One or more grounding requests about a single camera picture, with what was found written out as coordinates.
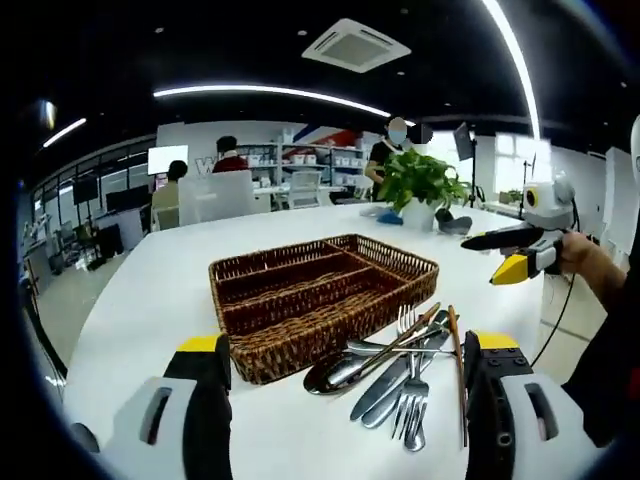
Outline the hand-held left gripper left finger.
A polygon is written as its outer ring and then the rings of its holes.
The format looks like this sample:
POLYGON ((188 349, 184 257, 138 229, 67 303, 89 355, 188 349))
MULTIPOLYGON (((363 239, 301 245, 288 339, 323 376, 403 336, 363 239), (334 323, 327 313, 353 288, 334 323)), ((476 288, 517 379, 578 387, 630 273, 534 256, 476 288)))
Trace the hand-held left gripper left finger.
POLYGON ((230 479, 230 390, 228 336, 187 340, 117 411, 103 461, 118 479, 230 479))

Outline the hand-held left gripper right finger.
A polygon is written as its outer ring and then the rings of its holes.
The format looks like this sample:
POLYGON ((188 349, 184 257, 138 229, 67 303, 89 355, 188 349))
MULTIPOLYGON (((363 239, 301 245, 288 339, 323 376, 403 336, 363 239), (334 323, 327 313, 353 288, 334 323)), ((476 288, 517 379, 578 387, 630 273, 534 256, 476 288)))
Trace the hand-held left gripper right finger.
POLYGON ((580 479, 600 458, 583 412, 504 334, 464 341, 468 479, 580 479))

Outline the person's right hand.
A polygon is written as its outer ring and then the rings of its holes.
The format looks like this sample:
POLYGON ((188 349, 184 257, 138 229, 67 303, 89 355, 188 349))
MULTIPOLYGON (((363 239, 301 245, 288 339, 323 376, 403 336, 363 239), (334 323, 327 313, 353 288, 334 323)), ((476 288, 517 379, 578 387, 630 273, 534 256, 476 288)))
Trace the person's right hand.
POLYGON ((609 265, 609 258, 599 245, 586 235, 568 232, 562 238, 562 249, 559 266, 563 273, 588 275, 604 271, 609 265))

